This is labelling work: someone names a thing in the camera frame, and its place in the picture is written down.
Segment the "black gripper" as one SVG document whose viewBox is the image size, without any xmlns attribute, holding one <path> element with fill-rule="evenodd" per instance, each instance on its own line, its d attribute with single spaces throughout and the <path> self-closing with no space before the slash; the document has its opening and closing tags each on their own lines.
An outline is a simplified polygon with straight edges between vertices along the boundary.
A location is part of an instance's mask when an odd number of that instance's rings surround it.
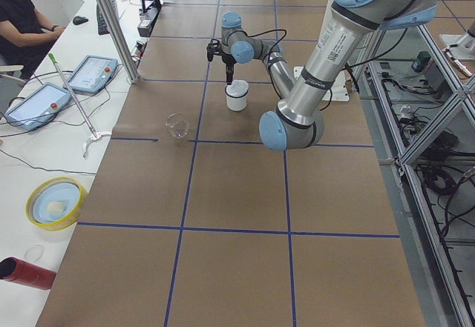
<svg viewBox="0 0 475 327">
<path fill-rule="evenodd" d="M 226 65 L 226 83 L 231 84 L 234 78 L 235 58 L 223 50 L 221 42 L 218 39 L 212 40 L 212 53 L 214 56 L 219 56 L 222 62 Z"/>
</svg>

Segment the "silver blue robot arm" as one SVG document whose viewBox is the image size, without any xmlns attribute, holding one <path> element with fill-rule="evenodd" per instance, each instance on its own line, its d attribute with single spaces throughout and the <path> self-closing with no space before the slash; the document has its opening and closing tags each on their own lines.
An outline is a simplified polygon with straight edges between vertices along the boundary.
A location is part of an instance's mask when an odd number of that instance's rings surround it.
<svg viewBox="0 0 475 327">
<path fill-rule="evenodd" d="M 270 150 L 308 148 L 324 132 L 318 104 L 331 89 L 363 36 L 375 30 L 393 30 L 428 23 L 436 13 L 436 0 L 332 0 L 323 33 L 301 74 L 295 77 L 274 41 L 254 39 L 241 27 L 241 17 L 227 12 L 221 38 L 211 40 L 207 58 L 221 57 L 226 81 L 232 82 L 234 65 L 253 59 L 263 62 L 280 101 L 259 122 L 262 143 Z"/>
</svg>

